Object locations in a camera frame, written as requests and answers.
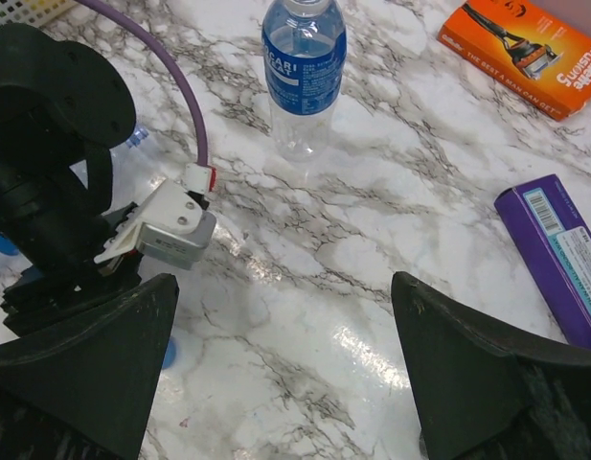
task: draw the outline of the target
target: clear plastic bottle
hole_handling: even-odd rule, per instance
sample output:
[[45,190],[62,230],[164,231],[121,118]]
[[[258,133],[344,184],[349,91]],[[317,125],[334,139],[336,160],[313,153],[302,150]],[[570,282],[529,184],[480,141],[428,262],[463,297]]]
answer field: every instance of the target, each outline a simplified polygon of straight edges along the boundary
[[330,141],[346,60],[346,27],[335,0],[275,0],[262,27],[272,137],[282,155],[305,160]]
[[[114,174],[112,207],[110,211],[120,209],[131,201],[144,201],[166,177],[174,177],[177,171],[171,169],[177,165],[162,161],[162,149],[148,130],[136,125],[131,136],[112,149],[112,172]],[[72,170],[86,186],[86,162],[80,162]]]

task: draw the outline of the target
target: purple box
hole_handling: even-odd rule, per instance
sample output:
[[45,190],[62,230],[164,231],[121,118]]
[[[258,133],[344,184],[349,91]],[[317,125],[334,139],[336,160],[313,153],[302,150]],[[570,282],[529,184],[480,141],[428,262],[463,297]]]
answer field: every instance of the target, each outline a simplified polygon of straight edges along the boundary
[[591,349],[591,231],[556,175],[495,200],[567,341]]

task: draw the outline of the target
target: blue cap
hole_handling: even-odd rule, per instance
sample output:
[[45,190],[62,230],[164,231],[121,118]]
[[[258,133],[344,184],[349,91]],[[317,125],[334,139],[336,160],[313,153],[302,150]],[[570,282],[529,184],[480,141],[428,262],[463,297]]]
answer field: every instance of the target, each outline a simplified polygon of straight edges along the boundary
[[165,351],[165,357],[163,358],[163,369],[171,367],[173,362],[176,360],[176,344],[173,341],[173,337],[170,337],[168,342],[168,349]]
[[135,129],[133,129],[133,134],[131,134],[131,137],[129,137],[125,142],[126,146],[130,149],[132,147],[138,147],[140,144],[142,144],[142,141],[147,137],[148,130],[141,125],[136,125]]
[[18,248],[0,235],[0,252],[7,256],[17,256]]

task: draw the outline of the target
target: razor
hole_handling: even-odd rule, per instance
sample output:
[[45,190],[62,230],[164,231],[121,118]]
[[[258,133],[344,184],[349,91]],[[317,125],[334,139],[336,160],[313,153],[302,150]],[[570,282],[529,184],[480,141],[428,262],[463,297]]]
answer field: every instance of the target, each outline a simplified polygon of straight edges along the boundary
[[511,34],[474,10],[468,3],[465,3],[462,8],[477,24],[501,40],[514,67],[528,79],[539,80],[544,69],[561,58],[549,45],[532,43],[522,36]]

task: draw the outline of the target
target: white label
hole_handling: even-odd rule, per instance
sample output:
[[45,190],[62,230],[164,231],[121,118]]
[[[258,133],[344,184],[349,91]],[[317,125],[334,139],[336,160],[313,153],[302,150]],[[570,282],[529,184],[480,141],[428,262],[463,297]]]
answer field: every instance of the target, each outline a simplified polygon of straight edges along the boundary
[[588,232],[584,227],[577,227],[557,235],[557,242],[574,268],[591,304],[591,238]]
[[564,230],[557,214],[555,214],[555,210],[553,210],[551,203],[548,202],[548,198],[541,189],[526,194],[525,198],[529,201],[535,216],[547,236],[550,237]]

